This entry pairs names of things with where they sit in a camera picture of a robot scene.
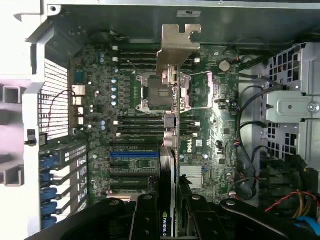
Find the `long black expansion slot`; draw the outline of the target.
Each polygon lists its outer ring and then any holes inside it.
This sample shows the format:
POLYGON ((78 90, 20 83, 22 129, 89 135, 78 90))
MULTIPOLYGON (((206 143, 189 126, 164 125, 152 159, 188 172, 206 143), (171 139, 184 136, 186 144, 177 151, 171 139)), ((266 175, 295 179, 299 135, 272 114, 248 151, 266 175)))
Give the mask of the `long black expansion slot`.
POLYGON ((110 177, 114 182, 119 183, 147 183, 148 176, 139 175, 112 175, 110 177))
POLYGON ((112 190, 147 190, 147 183, 112 183, 110 185, 112 190))
POLYGON ((158 149, 157 144, 151 143, 122 143, 122 142, 112 142, 109 145, 110 149, 115 152, 125 152, 125 151, 155 151, 158 149))

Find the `silver finned chipset heatsink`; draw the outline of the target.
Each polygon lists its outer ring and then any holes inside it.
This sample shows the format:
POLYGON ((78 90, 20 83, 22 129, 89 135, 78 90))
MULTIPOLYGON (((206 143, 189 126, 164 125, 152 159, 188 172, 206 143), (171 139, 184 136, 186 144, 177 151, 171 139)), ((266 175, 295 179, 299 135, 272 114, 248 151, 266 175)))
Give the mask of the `silver finned chipset heatsink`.
POLYGON ((204 184, 201 165, 181 165, 179 167, 180 175, 185 175, 191 184, 191 189, 201 189, 204 184))

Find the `short black expansion slot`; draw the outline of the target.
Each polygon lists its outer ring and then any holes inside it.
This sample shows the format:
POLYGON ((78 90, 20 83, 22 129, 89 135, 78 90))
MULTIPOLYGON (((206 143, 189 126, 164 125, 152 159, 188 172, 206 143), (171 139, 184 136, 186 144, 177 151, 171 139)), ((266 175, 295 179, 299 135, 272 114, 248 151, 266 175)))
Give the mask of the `short black expansion slot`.
POLYGON ((130 167, 130 163, 129 162, 123 162, 123 161, 111 162, 109 164, 109 167, 111 169, 128 169, 130 167))

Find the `blue expansion slot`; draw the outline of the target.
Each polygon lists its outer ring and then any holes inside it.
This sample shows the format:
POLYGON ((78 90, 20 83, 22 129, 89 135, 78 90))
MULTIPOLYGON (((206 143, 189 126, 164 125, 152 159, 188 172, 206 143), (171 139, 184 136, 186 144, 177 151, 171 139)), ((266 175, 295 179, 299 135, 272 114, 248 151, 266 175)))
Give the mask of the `blue expansion slot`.
POLYGON ((111 158, 158 158, 158 152, 110 152, 111 158))

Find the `green Dell motherboard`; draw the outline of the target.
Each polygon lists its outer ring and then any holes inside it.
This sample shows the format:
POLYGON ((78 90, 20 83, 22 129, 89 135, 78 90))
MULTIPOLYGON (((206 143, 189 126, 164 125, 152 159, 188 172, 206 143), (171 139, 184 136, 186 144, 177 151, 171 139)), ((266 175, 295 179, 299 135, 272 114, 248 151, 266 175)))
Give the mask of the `green Dell motherboard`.
MULTIPOLYGON (((116 51, 122 46, 108 47, 101 44, 86 45, 73 59, 76 85, 84 85, 86 95, 82 99, 84 125, 79 128, 87 137, 89 146, 89 193, 92 201, 103 197, 131 194, 144 194, 146 190, 113 190, 111 176, 156 176, 160 168, 160 148, 163 146, 164 132, 159 135, 122 135, 113 127, 113 121, 124 116, 161 116, 146 114, 136 110, 138 100, 134 91, 138 86, 136 77, 156 70, 139 70, 132 63, 131 68, 121 68, 116 51), (157 144, 154 151, 158 158, 111 158, 110 143, 157 144), (128 162, 129 168, 110 168, 110 163, 128 162)), ((180 114, 181 117, 196 117, 200 120, 201 130, 197 133, 182 135, 180 131, 179 167, 181 165, 202 166, 203 185, 201 189, 191 189, 196 194, 219 202, 228 197, 235 182, 241 177, 237 165, 237 116, 239 112, 238 69, 239 50, 235 47, 201 47, 193 53, 181 67, 183 74, 205 71, 213 73, 212 109, 198 109, 208 104, 208 78, 206 74, 193 76, 189 84, 189 105, 191 110, 180 114), (230 63, 230 70, 219 69, 221 61, 230 63)))

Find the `black RAM slot bank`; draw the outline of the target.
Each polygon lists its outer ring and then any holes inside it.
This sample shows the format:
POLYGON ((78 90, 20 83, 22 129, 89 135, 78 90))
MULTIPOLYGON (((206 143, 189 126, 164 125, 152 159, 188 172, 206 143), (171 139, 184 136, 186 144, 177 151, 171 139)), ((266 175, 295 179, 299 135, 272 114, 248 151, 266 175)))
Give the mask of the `black RAM slot bank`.
POLYGON ((131 68, 133 64, 138 70, 152 70, 157 67, 157 44, 127 44, 121 45, 116 51, 118 63, 122 69, 131 68))
MULTIPOLYGON (((165 127, 162 116, 122 116, 112 122, 117 133, 124 136, 158 136, 172 128, 165 127)), ((196 117, 186 116, 179 120, 179 129, 183 136, 198 133, 201 130, 201 122, 196 117)))

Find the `blue slot retention latch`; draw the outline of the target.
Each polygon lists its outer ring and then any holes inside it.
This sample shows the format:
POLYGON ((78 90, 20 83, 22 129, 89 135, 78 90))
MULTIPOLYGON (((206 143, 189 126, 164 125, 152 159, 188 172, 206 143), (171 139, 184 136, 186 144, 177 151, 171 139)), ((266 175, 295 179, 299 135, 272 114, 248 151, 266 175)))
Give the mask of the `blue slot retention latch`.
POLYGON ((40 213, 42 216, 55 214, 57 207, 58 207, 58 204, 56 201, 46 202, 40 206, 40 213))
POLYGON ((56 186, 57 181, 54 180, 54 175, 49 172, 43 172, 39 175, 40 187, 46 188, 49 186, 56 186))
POLYGON ((59 170, 61 168, 61 159, 58 155, 43 156, 39 158, 39 172, 50 170, 59 170))
POLYGON ((41 201, 47 201, 52 200, 57 197, 57 188, 54 187, 48 187, 40 190, 40 200, 41 201))
POLYGON ((41 229, 47 229, 53 226, 57 222, 57 218, 54 216, 47 216, 41 220, 41 229))

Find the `metal CPU socket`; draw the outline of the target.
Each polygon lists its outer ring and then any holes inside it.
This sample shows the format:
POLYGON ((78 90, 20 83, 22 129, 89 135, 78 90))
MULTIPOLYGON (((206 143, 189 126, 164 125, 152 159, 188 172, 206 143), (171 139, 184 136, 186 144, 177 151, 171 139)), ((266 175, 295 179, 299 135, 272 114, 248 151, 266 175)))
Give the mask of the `metal CPU socket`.
MULTIPOLYGON (((191 76, 182 74, 180 80, 179 103, 180 112, 191 110, 188 90, 190 88, 191 76)), ((162 80, 152 72, 138 75, 135 80, 138 82, 134 89, 134 98, 137 99, 135 109, 145 114, 160 114, 170 112, 174 106, 177 91, 173 86, 163 85, 162 80)))

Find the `grey metal drive cage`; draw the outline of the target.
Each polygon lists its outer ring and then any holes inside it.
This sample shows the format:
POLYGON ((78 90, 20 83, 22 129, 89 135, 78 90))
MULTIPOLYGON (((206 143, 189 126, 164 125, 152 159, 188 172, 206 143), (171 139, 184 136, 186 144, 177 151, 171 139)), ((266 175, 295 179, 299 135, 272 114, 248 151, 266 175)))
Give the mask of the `grey metal drive cage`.
POLYGON ((283 86, 266 96, 268 147, 276 158, 320 157, 320 43, 300 43, 272 57, 265 75, 283 86))

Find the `round silver coin battery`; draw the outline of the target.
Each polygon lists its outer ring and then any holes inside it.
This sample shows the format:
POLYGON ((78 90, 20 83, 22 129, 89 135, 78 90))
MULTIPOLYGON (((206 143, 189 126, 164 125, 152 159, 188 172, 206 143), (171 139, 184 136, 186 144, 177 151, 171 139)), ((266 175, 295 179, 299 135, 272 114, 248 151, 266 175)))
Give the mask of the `round silver coin battery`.
POLYGON ((228 72, 231 69, 231 64, 227 60, 223 60, 219 63, 219 69, 222 72, 228 72))

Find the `open silver PC case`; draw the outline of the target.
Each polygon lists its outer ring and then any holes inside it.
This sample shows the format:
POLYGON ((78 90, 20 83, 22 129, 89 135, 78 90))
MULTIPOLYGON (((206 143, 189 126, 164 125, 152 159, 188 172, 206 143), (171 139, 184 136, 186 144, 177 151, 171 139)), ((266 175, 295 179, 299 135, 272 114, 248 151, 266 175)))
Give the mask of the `open silver PC case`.
MULTIPOLYGON (((269 60, 304 43, 320 43, 320 0, 0 0, 0 14, 12 11, 20 29, 0 30, 1 40, 24 39, 30 47, 30 70, 21 81, 0 80, 0 184, 18 187, 8 208, 12 225, 23 240, 60 240, 82 223, 93 205, 90 196, 88 139, 74 116, 72 62, 86 45, 107 47, 159 45, 162 26, 201 25, 190 40, 203 46, 239 51, 239 145, 236 169, 241 174, 225 199, 237 199, 281 219, 311 217, 320 224, 320 157, 299 154, 277 158, 268 147, 267 94, 282 91, 266 76, 269 60), (39 135, 48 143, 39 146, 39 135), (39 158, 58 155, 59 170, 39 171, 39 158), (50 173, 56 185, 40 187, 40 174, 50 173), (55 199, 41 201, 40 191, 57 188, 55 199), (57 202, 55 214, 41 215, 41 205, 57 202), (57 222, 42 230, 45 217, 57 222)), ((182 218, 178 185, 178 236, 164 237, 163 204, 158 210, 160 240, 197 240, 182 218)))

